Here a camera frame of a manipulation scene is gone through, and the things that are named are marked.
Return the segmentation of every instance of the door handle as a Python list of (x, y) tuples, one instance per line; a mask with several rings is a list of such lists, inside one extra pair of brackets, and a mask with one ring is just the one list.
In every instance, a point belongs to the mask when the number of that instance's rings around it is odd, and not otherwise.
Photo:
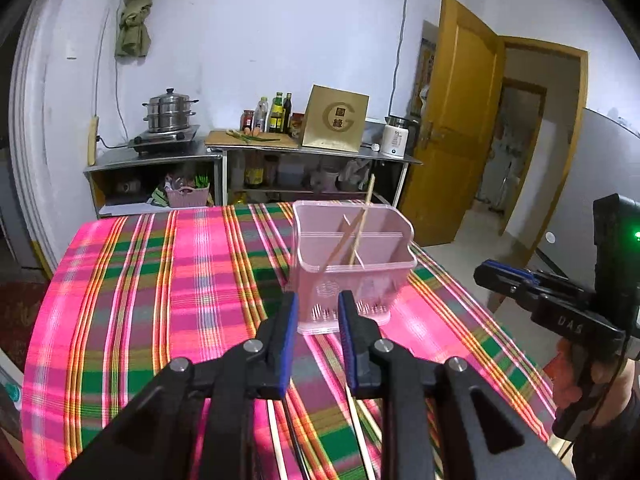
[(426, 121), (424, 123), (422, 135), (420, 136), (420, 148), (422, 150), (424, 150), (427, 147), (427, 144), (431, 140), (432, 132), (433, 132), (433, 121)]

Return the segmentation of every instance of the screw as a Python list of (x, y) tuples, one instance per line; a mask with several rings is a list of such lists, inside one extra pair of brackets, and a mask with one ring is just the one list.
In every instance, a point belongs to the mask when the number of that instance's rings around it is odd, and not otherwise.
[(449, 359), (449, 368), (457, 372), (464, 372), (468, 363), (462, 357), (452, 357)]
[(242, 348), (249, 352), (249, 354), (257, 354), (260, 350), (262, 350), (263, 346), (264, 345), (262, 344), (262, 341), (260, 341), (259, 339), (249, 339), (248, 341), (244, 342)]
[(394, 344), (393, 342), (389, 341), (389, 339), (378, 339), (375, 343), (373, 343), (373, 348), (375, 348), (378, 352), (387, 354), (394, 349)]
[(171, 362), (169, 362), (169, 368), (174, 372), (183, 372), (189, 368), (189, 360), (186, 357), (171, 359)]

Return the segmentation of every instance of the lower shelf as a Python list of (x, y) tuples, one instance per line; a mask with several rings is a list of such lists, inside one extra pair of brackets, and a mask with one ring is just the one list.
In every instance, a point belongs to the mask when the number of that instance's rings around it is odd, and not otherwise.
[(144, 213), (166, 213), (168, 211), (178, 209), (200, 209), (200, 207), (162, 207), (158, 205), (148, 204), (146, 202), (139, 202), (134, 204), (103, 205), (100, 208), (100, 211), (98, 211), (98, 216), (100, 218), (108, 218), (111, 216), (142, 215)]
[(309, 194), (309, 195), (366, 195), (367, 191), (313, 191), (311, 189), (283, 189), (277, 187), (243, 187), (242, 191), (262, 191), (264, 193), (295, 193), (295, 194)]

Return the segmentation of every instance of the table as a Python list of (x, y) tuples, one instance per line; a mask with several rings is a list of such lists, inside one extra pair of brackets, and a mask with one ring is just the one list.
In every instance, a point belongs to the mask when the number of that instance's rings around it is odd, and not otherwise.
[[(24, 375), (29, 470), (53, 479), (171, 357), (200, 362), (255, 333), (287, 281), (292, 205), (225, 206), (103, 219), (74, 237), (36, 321)], [(422, 358), (464, 357), (546, 441), (550, 387), (513, 341), (418, 247), (386, 337)], [(364, 478), (337, 335), (296, 336), (287, 402), (313, 478)], [(300, 473), (273, 403), (289, 478)], [(380, 411), (358, 401), (380, 472)], [(255, 407), (265, 478), (280, 478), (265, 402)]]
[(326, 150), (324, 148), (313, 148), (310, 146), (298, 146), (296, 148), (283, 148), (281, 146), (270, 146), (268, 142), (265, 142), (259, 146), (256, 144), (207, 144), (207, 151), (209, 153), (221, 153), (222, 154), (222, 200), (223, 205), (228, 203), (228, 190), (227, 190), (227, 171), (228, 171), (228, 152), (234, 150), (260, 150), (262, 152), (272, 153), (296, 153), (299, 155), (331, 155), (342, 156), (346, 158), (364, 158), (367, 160), (379, 160), (383, 162), (398, 162), (402, 164), (402, 171), (400, 172), (400, 178), (398, 185), (396, 186), (396, 192), (394, 193), (394, 199), (391, 205), (393, 207), (398, 206), (400, 201), (400, 195), (402, 193), (402, 187), (404, 186), (404, 180), (406, 173), (409, 169), (409, 164), (416, 164), (420, 166), (421, 160), (414, 158), (410, 155), (404, 155), (402, 157), (394, 157), (385, 155), (382, 152), (374, 152), (371, 148), (361, 146), (357, 152), (342, 152), (339, 150)]

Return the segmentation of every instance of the pink basket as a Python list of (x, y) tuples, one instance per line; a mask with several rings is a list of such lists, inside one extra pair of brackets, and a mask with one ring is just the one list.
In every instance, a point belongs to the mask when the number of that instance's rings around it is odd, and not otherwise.
[(327, 262), (363, 207), (305, 200), (293, 205), (287, 288), (298, 294), (298, 332), (303, 335), (338, 332), (338, 294), (343, 290), (353, 292), (360, 314), (379, 324), (388, 322), (398, 290), (417, 263), (409, 249), (414, 228), (397, 209), (382, 204), (369, 205), (356, 263), (348, 265), (355, 234)]
[(200, 189), (184, 186), (166, 192), (169, 207), (202, 207), (207, 205), (209, 186)]

